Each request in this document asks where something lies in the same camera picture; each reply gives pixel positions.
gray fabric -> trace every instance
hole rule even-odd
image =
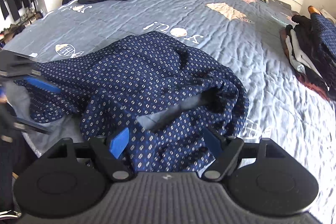
[[[229,20],[206,6],[211,3],[226,3],[224,7],[233,7],[241,17]],[[318,179],[320,194],[311,212],[323,223],[335,223],[335,107],[296,80],[279,37],[280,28],[291,23],[286,18],[291,11],[270,5],[258,0],[111,0],[80,8],[74,2],[27,27],[5,49],[28,55],[35,52],[39,62],[47,62],[87,54],[131,34],[157,30],[180,36],[176,37],[179,41],[202,49],[239,77],[250,99],[248,120]],[[199,44],[193,42],[194,35],[199,35],[195,37]],[[75,49],[61,57],[55,50],[57,44],[71,44]],[[10,101],[19,116],[27,117],[28,105],[19,93],[10,96]],[[78,134],[78,128],[64,125],[74,122],[68,119],[46,125],[56,128],[52,136],[26,138],[45,151],[61,132],[62,136],[76,130]],[[247,132],[256,133],[253,126],[243,130]]]

bed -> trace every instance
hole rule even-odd
[[[240,136],[256,142],[270,137],[305,166],[320,186],[311,213],[324,224],[335,223],[335,106],[292,72],[279,37],[281,28],[293,24],[291,15],[276,1],[109,0],[79,5],[73,0],[26,28],[5,49],[48,62],[153,30],[202,49],[230,67],[248,92],[250,108]],[[25,88],[9,83],[7,95],[17,115],[28,119]],[[44,126],[53,134],[24,134],[37,155],[65,136],[81,141],[78,120],[72,117]]]

fish print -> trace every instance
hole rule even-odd
[[[71,44],[57,44],[55,46],[55,51],[58,55],[67,57],[70,56],[70,58],[76,58],[78,56],[81,56],[84,52],[77,52],[74,46]]]

screw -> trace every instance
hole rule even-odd
[[[207,179],[218,179],[221,176],[221,173],[219,173],[218,171],[211,170],[211,171],[206,171],[204,173],[204,176]]]
[[[129,177],[129,174],[126,171],[116,171],[112,174],[115,179],[123,180]]]

round black pad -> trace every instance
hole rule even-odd
[[[43,218],[62,218],[81,213],[96,204],[106,181],[95,169],[76,160],[36,161],[14,185],[14,195],[27,213]]]
[[[319,192],[316,179],[294,160],[274,159],[236,170],[228,190],[243,208],[264,216],[300,213]]]

